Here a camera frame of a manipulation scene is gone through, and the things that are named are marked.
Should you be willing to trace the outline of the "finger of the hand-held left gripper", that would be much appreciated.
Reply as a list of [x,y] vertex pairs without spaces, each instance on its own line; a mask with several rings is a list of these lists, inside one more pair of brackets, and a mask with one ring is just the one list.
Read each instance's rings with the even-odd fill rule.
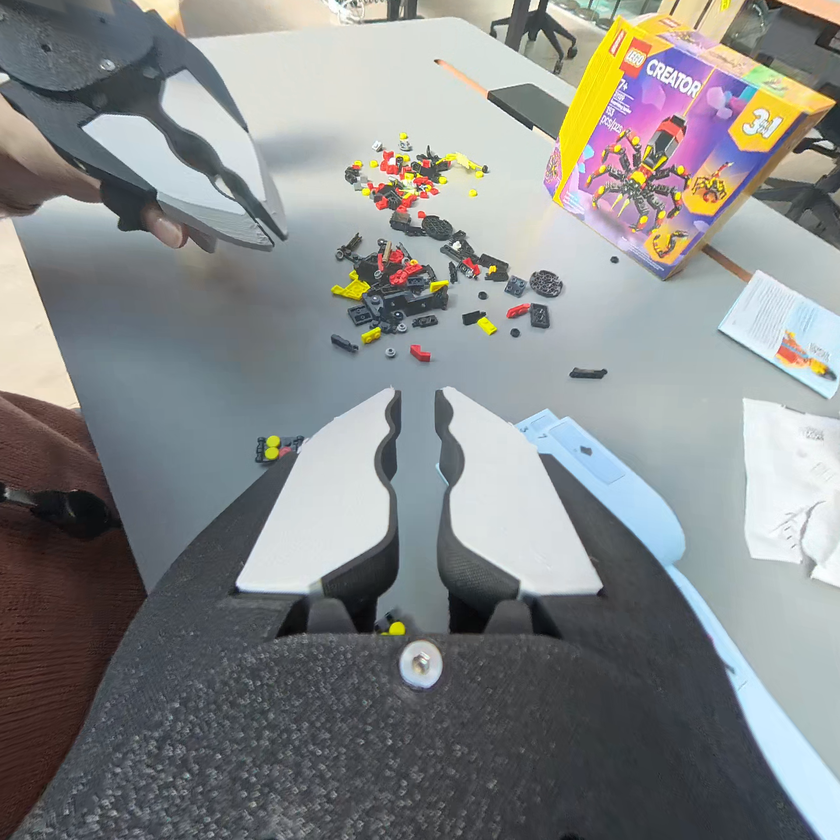
[[184,162],[204,173],[270,237],[286,240],[284,206],[248,130],[188,70],[163,82],[160,107],[167,137]]
[[270,251],[274,242],[235,199],[220,191],[214,178],[193,169],[171,149],[162,131],[135,115],[102,114],[83,132],[145,180],[170,219],[187,227],[205,249],[217,241]]

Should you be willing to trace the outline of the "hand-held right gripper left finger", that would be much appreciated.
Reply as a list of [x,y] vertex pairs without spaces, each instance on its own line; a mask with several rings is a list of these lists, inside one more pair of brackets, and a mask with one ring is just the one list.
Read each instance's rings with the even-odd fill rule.
[[377,603],[399,569],[392,480],[401,425],[402,393],[387,386],[309,438],[238,575],[237,595],[339,602],[356,631],[375,631]]

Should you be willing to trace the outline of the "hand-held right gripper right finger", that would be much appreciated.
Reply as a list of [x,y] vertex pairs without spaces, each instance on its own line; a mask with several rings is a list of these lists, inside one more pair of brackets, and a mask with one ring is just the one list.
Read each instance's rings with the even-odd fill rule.
[[503,602],[599,595],[602,579],[537,446],[453,386],[436,390],[434,425],[449,632],[481,633]]

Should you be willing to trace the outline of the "pile of mostly black bricks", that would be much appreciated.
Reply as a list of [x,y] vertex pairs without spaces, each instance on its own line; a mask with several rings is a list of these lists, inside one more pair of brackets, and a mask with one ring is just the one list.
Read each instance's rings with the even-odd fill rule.
[[392,211],[391,231],[406,238],[429,238],[440,244],[447,259],[447,275],[439,275],[434,267],[412,255],[403,239],[378,238],[374,249],[361,252],[362,235],[355,233],[338,247],[334,257],[350,266],[349,278],[343,285],[334,285],[331,295],[351,301],[347,314],[355,328],[363,328],[359,339],[346,339],[337,333],[331,344],[355,354],[361,345],[368,345],[384,336],[406,334],[409,330],[438,325],[438,314],[448,309],[453,287],[463,280],[500,283],[503,292],[516,298],[505,318],[527,318],[535,329],[550,327],[547,304],[522,298],[529,292],[544,299],[558,298],[564,290],[560,275],[549,269],[538,269],[530,278],[511,273],[507,261],[487,253],[477,253],[465,231],[455,229],[437,215],[418,215],[419,223],[405,209]]

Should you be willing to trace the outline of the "person's left hand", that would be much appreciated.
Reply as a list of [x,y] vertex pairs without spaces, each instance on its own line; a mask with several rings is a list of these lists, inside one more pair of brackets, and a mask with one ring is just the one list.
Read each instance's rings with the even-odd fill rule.
[[66,196],[101,204],[100,182],[63,160],[46,138],[1,99],[1,217],[26,217]]

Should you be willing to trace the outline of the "black assembly with round studs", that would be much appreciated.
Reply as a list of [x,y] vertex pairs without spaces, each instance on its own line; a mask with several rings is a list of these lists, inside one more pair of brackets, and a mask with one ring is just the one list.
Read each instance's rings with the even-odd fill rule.
[[255,462],[258,465],[270,465],[287,455],[297,454],[307,442],[304,436],[283,437],[270,435],[257,437],[255,447]]

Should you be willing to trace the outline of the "light blue instruction booklet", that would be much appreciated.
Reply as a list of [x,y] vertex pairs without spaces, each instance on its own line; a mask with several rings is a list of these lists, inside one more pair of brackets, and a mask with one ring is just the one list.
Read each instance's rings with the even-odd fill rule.
[[759,748],[793,803],[823,839],[839,838],[839,782],[765,688],[709,605],[677,569],[686,537],[666,501],[571,417],[545,409],[516,423],[542,455],[582,483],[664,567],[721,659]]

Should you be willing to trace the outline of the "pile of red yellow bricks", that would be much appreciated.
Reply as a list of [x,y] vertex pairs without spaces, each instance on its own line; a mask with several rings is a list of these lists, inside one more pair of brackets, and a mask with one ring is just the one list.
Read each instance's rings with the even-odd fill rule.
[[410,133],[399,132],[394,140],[373,142],[368,161],[352,161],[343,171],[344,182],[379,210],[411,213],[419,205],[417,214],[423,217],[425,203],[457,182],[460,172],[476,180],[490,173],[488,164],[467,154],[438,154],[430,145],[420,148]]

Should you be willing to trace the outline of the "torn white paper bag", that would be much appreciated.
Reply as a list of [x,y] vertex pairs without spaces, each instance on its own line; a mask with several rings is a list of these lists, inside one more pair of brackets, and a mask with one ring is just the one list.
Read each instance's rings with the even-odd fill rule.
[[839,587],[839,421],[742,401],[744,536],[755,560]]

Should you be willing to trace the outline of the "person's brown sweater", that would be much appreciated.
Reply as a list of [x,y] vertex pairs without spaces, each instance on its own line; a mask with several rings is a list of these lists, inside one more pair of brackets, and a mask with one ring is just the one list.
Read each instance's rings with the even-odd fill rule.
[[[116,508],[82,416],[26,395],[1,394],[1,479]],[[2,506],[1,838],[56,775],[145,596],[123,531],[81,541]]]

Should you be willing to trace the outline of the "black flat pad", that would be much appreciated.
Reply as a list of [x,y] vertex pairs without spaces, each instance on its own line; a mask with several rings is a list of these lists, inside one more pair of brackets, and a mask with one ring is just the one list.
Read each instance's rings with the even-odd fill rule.
[[568,106],[531,83],[489,89],[486,98],[531,131],[557,139]]

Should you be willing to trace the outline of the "white blue folded leaflet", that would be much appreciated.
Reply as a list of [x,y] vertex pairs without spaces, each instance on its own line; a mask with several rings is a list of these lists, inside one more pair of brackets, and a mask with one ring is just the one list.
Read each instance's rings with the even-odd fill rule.
[[839,317],[756,271],[718,330],[819,396],[838,391]]

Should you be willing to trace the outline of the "black office chair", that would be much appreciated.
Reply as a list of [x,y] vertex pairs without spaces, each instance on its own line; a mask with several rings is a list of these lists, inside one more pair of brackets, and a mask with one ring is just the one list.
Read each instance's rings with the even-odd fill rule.
[[831,169],[813,182],[773,175],[755,193],[762,203],[772,205],[792,222],[807,228],[835,249],[839,248],[839,144],[838,130],[820,125],[809,132],[790,154],[819,154]]
[[532,1],[515,1],[508,17],[499,18],[490,23],[489,36],[496,39],[498,28],[506,28],[505,45],[518,51],[523,38],[528,42],[536,41],[539,34],[545,35],[557,54],[552,73],[558,76],[566,60],[572,60],[578,54],[576,37],[564,28],[550,13],[549,1],[539,1],[531,9]]

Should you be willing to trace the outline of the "purple yellow toy brick box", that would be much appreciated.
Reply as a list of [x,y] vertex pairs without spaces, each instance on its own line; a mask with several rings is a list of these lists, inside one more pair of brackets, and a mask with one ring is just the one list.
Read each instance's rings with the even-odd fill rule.
[[834,105],[672,17],[618,17],[576,88],[543,184],[668,280]]

